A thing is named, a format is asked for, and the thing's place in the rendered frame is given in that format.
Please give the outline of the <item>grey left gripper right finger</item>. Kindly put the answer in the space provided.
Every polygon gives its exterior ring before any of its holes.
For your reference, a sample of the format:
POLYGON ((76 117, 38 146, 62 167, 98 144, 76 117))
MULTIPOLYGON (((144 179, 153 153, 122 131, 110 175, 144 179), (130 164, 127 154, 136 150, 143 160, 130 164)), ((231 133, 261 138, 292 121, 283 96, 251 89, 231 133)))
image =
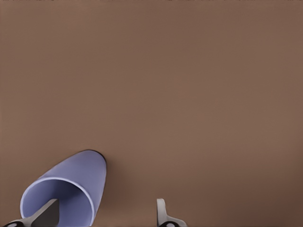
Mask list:
POLYGON ((157 199, 157 227, 187 227, 185 221, 167 214, 164 199, 157 199))

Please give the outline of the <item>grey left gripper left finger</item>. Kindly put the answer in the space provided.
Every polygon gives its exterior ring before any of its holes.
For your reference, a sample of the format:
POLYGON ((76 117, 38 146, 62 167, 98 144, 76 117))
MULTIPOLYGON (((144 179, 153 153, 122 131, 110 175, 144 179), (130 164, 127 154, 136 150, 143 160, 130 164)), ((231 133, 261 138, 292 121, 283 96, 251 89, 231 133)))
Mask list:
POLYGON ((57 227, 59 223, 59 200, 51 199, 32 216, 17 219, 3 227, 57 227))

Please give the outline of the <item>purple cup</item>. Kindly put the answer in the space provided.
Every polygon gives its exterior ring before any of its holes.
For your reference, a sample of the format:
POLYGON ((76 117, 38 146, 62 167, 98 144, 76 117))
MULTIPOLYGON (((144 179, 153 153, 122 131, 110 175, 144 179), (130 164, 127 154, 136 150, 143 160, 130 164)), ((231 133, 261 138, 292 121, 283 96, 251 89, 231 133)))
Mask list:
POLYGON ((21 216, 30 217, 49 200, 58 199, 58 227, 89 227, 100 206, 106 175, 107 163, 99 152, 78 152, 26 188, 20 202, 21 216))

